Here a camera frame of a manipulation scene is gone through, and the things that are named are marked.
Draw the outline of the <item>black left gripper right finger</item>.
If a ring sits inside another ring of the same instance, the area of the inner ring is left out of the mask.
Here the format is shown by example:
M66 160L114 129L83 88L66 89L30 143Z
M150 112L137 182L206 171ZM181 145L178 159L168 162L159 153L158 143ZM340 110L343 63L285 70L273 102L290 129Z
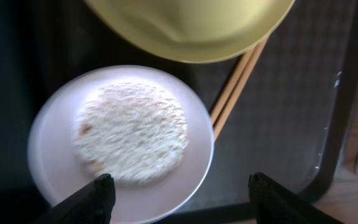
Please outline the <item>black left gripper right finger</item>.
M249 199L257 224L341 224L267 175L250 175Z

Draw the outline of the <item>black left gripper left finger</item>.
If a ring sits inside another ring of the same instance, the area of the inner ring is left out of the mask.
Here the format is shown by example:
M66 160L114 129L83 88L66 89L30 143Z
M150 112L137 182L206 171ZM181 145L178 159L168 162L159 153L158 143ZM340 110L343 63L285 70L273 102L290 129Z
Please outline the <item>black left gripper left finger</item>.
M116 203L114 179L103 174L39 216L35 224L109 224Z

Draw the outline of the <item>rice in pink bowl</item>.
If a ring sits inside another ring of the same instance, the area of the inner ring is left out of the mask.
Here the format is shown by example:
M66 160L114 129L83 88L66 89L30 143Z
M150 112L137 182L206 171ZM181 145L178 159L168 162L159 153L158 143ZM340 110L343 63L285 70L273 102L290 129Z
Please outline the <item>rice in pink bowl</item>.
M121 187L154 184L181 163L188 124L165 88L114 80L93 88L75 117L76 155L94 175L110 174Z

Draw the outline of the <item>brown serving tray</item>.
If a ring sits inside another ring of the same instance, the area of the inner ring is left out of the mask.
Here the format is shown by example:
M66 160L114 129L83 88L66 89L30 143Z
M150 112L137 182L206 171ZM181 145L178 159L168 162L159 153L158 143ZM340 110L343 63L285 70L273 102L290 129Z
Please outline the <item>brown serving tray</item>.
M184 81L207 109L236 60L187 64L118 37L83 1L36 1L48 91L108 65L145 65ZM269 37L215 144L199 190L165 223L252 216L247 183L263 172L315 202L333 181L358 87L358 1L296 1Z

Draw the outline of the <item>lower wooden chopstick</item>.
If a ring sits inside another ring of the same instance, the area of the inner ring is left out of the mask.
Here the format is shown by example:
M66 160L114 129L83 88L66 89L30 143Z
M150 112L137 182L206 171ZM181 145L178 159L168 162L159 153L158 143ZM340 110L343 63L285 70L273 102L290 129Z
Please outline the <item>lower wooden chopstick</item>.
M236 87L234 88L234 91L231 93L229 99L227 100L222 112L219 115L218 120L216 121L215 125L213 126L213 132L214 132L214 140L216 141L220 132L222 131L224 125L226 124L226 121L231 114L231 111L233 110L234 106L236 105L236 102L238 101L253 69L255 68L256 63L258 62L260 55L265 48L265 45L267 43L269 38L264 39L265 41L264 46L260 46L254 54L251 56L251 59L249 63L247 64L246 68L244 69L242 76L240 77L240 80L238 81Z

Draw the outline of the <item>wooden chopstick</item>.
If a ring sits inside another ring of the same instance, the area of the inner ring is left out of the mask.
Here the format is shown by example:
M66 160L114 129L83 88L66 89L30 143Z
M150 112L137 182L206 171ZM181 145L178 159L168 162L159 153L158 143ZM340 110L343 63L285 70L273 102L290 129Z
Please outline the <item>wooden chopstick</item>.
M229 77L229 80L227 81L223 91L221 92L216 104L214 105L212 112L211 112L211 121L213 126L215 125L216 121L219 118L220 113L222 112L227 100L229 99L231 93L234 91L234 88L236 87L238 81L240 80L240 77L242 76L242 73L244 69L246 68L247 64L249 63L251 56L254 54L254 52L260 47L264 46L265 41L257 44L253 49L250 51L244 53L239 61L237 62L237 65L235 66L233 72L231 73L231 76Z
M216 141L220 132L222 131L224 125L226 124L226 121L231 114L231 111L233 110L234 106L236 105L236 102L238 101L253 69L255 68L256 63L258 62L260 55L265 48L265 45L267 43L269 38L264 39L265 41L264 46L260 46L254 54L251 56L251 59L249 63L247 64L246 68L244 69L242 76L240 77L240 80L238 81L236 87L234 88L234 91L231 93L229 99L227 100L222 112L219 115L218 120L216 121L215 125L213 126L213 132L214 132L214 140Z

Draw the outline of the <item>upper wooden chopstick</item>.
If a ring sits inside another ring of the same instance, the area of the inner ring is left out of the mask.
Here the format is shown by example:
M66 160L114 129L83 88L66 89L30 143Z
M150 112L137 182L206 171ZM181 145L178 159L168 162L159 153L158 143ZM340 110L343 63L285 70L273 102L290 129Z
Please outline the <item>upper wooden chopstick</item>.
M237 62L237 65L235 66L233 72L231 73L231 76L229 77L229 80L227 81L223 91L221 92L216 104L214 105L212 112L211 112L211 121L213 126L215 125L216 121L219 118L220 113L222 112L227 100L229 99L231 93L234 91L234 88L236 87L238 81L240 80L240 77L242 76L242 73L244 69L246 68L247 64L249 63L251 56L254 54L254 52L260 47L264 46L265 41L257 44L253 49L250 51L244 53L239 61Z

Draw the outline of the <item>black plastic tray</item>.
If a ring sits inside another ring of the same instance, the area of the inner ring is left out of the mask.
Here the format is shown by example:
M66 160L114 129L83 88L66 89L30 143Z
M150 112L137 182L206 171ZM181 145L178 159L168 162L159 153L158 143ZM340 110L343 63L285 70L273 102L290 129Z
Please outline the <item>black plastic tray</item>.
M67 80L61 1L0 1L0 223L29 223L47 204L27 162L36 114Z

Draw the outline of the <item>yellow plate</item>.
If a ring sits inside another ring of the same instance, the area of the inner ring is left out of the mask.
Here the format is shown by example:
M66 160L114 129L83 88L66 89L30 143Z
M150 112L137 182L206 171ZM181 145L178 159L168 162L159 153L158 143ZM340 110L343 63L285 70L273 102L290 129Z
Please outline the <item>yellow plate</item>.
M211 63L266 39L295 0L86 0L116 34L158 57Z

